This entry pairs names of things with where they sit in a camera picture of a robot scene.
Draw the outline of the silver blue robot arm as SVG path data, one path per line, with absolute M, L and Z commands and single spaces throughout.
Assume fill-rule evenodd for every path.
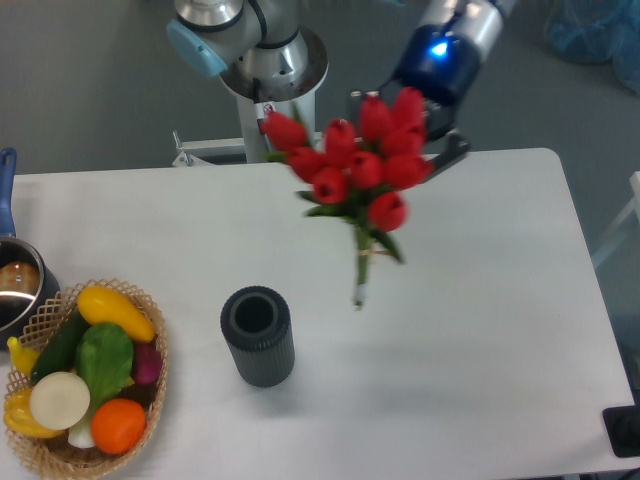
M 167 25 L 179 57 L 207 78 L 220 78 L 235 96 L 242 135 L 234 139 L 175 142 L 177 166 L 239 154 L 262 162 L 270 142 L 261 131 L 273 110 L 300 114 L 313 146 L 315 93 L 328 71 L 317 34 L 299 22 L 296 1 L 177 1 Z M 470 145 L 455 129 L 464 96 L 514 8 L 511 1 L 430 1 L 390 74 L 389 83 L 411 86 L 426 99 L 431 140 L 446 140 L 435 156 L 441 173 L 462 160 Z

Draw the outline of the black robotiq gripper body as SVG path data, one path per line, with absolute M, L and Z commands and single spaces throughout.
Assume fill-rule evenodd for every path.
M 456 127 L 460 105 L 481 67 L 481 53 L 470 39 L 442 25 L 415 29 L 389 78 L 379 87 L 385 99 L 398 87 L 412 87 L 426 101 L 424 125 L 437 141 Z

